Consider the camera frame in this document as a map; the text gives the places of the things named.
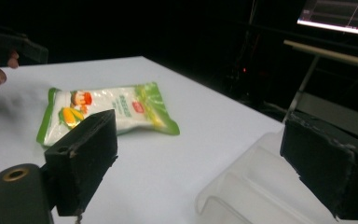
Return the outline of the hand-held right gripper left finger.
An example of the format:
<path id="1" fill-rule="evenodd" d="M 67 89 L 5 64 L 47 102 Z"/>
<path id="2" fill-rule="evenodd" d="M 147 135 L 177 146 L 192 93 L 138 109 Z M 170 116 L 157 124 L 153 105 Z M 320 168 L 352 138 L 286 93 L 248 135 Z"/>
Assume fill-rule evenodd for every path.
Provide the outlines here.
<path id="1" fill-rule="evenodd" d="M 61 217 L 83 213 L 116 159 L 115 111 L 88 116 L 45 152 L 50 205 Z"/>

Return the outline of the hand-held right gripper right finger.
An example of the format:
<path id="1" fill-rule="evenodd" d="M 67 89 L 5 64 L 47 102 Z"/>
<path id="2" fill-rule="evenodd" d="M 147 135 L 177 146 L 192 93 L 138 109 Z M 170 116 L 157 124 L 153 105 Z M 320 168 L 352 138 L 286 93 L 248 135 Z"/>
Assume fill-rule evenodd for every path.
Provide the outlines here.
<path id="1" fill-rule="evenodd" d="M 285 120 L 280 155 L 333 217 L 358 220 L 358 139 L 311 115 Z"/>

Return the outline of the translucent plastic container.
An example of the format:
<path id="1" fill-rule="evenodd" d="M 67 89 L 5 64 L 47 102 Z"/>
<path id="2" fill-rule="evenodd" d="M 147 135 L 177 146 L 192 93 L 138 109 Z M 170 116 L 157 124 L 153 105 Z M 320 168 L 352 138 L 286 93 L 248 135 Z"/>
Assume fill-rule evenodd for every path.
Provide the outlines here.
<path id="1" fill-rule="evenodd" d="M 335 218 L 280 156 L 282 133 L 259 138 L 198 195 L 197 224 L 358 224 Z"/>

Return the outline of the green and white snack packet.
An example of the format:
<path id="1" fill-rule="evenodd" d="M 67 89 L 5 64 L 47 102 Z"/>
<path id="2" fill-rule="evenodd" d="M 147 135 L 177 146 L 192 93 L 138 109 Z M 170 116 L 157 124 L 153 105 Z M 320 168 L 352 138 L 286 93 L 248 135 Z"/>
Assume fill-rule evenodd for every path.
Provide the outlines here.
<path id="1" fill-rule="evenodd" d="M 111 109 L 116 113 L 119 134 L 138 128 L 169 135 L 180 133 L 164 104 L 158 84 L 149 82 L 94 90 L 50 89 L 36 141 L 50 147 L 87 117 Z"/>

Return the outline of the metal stand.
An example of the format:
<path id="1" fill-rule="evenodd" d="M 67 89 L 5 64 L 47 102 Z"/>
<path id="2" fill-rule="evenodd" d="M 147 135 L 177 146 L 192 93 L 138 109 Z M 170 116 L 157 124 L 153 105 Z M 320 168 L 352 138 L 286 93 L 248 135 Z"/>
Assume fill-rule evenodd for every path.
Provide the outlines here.
<path id="1" fill-rule="evenodd" d="M 296 91 L 285 118 L 287 119 L 289 114 L 293 111 L 300 111 L 310 114 L 318 119 L 326 120 L 335 125 L 349 125 L 352 121 L 355 124 L 358 124 L 358 111 L 349 109 L 343 105 L 332 103 L 305 91 L 310 77 L 312 76 L 317 63 L 321 58 L 358 66 L 358 57 L 328 49 L 316 48 L 290 40 L 284 40 L 283 44 L 290 46 L 294 50 L 313 55 L 313 61 L 298 90 Z"/>

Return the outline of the computer monitor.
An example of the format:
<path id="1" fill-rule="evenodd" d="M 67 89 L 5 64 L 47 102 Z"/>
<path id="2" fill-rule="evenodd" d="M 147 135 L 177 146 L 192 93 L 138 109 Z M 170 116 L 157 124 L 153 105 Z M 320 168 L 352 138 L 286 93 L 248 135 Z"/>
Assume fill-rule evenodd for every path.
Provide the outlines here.
<path id="1" fill-rule="evenodd" d="M 296 23 L 358 35 L 358 0 L 306 0 Z"/>

